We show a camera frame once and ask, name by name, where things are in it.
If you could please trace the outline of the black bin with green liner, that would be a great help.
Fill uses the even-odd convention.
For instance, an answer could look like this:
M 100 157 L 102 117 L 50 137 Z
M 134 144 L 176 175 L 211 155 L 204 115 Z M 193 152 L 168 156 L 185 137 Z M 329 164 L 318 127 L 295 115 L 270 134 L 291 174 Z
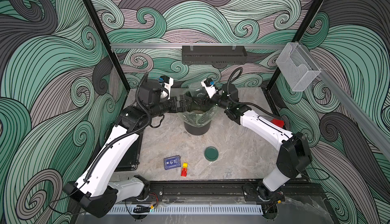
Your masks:
M 190 111 L 183 112 L 180 116 L 184 122 L 184 127 L 189 134 L 200 136 L 207 133 L 211 126 L 211 121 L 216 114 L 217 106 L 212 104 L 210 110 L 201 110 L 204 111 L 203 115 L 191 115 Z

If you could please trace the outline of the green jar lid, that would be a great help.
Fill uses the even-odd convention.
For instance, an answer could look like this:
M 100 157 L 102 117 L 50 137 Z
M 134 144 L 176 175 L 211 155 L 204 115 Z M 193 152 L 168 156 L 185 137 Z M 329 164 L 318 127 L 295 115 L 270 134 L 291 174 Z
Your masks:
M 204 151 L 204 157 L 207 161 L 214 162 L 218 159 L 218 156 L 218 150 L 213 146 L 207 147 Z

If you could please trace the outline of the red-lidded oatmeal jar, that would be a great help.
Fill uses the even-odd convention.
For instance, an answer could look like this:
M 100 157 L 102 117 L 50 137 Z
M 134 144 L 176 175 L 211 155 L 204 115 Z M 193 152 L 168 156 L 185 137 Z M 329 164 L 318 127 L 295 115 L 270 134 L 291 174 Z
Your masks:
M 273 123 L 274 125 L 276 125 L 279 128 L 284 128 L 284 125 L 285 125 L 283 120 L 278 120 L 276 118 L 272 119 L 271 123 Z

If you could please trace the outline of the glass oatmeal jar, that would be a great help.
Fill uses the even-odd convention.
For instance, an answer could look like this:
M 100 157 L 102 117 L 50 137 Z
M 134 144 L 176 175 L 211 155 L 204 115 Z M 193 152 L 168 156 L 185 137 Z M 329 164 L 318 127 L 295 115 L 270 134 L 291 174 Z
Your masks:
M 206 95 L 206 91 L 200 82 L 190 84 L 188 91 L 192 99 L 202 99 Z

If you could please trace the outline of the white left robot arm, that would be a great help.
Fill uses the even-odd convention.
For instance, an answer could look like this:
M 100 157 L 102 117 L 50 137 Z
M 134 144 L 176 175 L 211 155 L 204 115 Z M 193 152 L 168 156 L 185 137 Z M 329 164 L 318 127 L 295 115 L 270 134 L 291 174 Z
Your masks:
M 106 143 L 86 171 L 64 186 L 70 198 L 97 218 L 128 198 L 148 199 L 150 182 L 142 176 L 120 182 L 111 182 L 111 176 L 131 146 L 142 139 L 154 117 L 189 111 L 193 99 L 187 94 L 171 96 L 167 83 L 142 82 L 135 101 L 136 105 L 121 111 Z

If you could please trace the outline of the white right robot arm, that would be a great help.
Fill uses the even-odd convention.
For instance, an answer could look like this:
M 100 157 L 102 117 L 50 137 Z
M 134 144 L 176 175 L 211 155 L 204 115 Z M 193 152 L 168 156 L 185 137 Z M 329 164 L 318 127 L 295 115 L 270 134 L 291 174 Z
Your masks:
M 220 95 L 213 81 L 201 82 L 208 100 L 224 109 L 227 117 L 267 140 L 277 151 L 276 167 L 262 181 L 259 190 L 264 194 L 276 192 L 282 185 L 296 178 L 312 162 L 307 137 L 292 133 L 258 115 L 251 107 L 233 100 L 224 90 Z

